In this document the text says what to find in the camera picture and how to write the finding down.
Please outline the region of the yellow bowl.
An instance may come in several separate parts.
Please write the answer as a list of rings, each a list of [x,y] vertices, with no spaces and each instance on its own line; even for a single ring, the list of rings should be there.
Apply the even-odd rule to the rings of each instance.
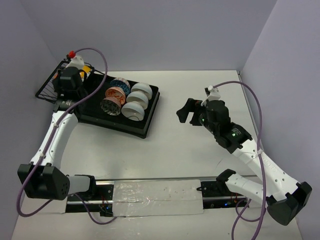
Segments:
[[[84,81],[91,73],[92,68],[90,66],[85,65],[82,70],[79,71],[79,75],[81,79]]]

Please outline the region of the orange floral bowl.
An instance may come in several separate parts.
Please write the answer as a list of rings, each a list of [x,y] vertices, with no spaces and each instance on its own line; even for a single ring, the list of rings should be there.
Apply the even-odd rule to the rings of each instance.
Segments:
[[[121,105],[124,105],[126,102],[126,94],[121,87],[113,86],[108,88],[105,91],[105,96],[116,98]]]

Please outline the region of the blue patterned bowl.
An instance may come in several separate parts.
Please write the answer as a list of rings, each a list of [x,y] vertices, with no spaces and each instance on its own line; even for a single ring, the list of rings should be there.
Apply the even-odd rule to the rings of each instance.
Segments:
[[[128,82],[128,80],[126,80],[124,78],[116,77],[110,82],[110,85],[112,87],[121,88],[124,91],[126,96],[128,96],[130,94],[130,92],[131,92],[130,83]]]

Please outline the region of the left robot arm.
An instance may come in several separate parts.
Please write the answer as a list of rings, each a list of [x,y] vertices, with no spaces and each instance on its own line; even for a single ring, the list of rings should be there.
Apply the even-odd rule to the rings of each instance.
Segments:
[[[25,184],[25,194],[31,199],[64,200],[68,195],[80,193],[90,200],[98,193],[93,176],[68,176],[60,170],[64,150],[84,105],[70,112],[67,109],[88,95],[83,86],[86,77],[84,70],[68,66],[59,69],[52,80],[57,99],[49,129],[30,163],[21,164],[17,170],[21,183]]]

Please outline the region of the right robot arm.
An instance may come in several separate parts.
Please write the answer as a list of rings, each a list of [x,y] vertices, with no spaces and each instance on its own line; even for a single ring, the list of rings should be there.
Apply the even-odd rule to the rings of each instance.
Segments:
[[[222,148],[242,161],[261,181],[265,181],[265,185],[261,185],[226,169],[216,178],[218,192],[223,196],[231,192],[239,193],[266,207],[276,222],[287,226],[306,206],[312,187],[306,181],[298,182],[289,176],[259,150],[252,136],[241,125],[231,121],[224,101],[202,103],[189,98],[176,114],[179,121],[185,123],[189,113],[193,113],[191,125],[205,127]]]

